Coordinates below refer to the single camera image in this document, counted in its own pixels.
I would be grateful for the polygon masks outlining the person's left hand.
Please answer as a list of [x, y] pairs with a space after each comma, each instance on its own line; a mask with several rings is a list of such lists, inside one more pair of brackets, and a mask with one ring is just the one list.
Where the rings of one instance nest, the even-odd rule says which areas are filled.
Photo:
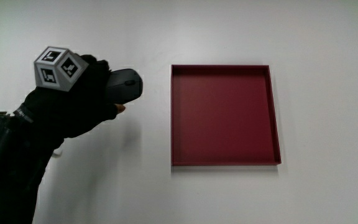
[[48, 138], [77, 137], [114, 119], [126, 108], [106, 102], [105, 87], [111, 74], [108, 62], [92, 55], [81, 58], [88, 67], [70, 91], [37, 87], [23, 103], [33, 119], [33, 128]]

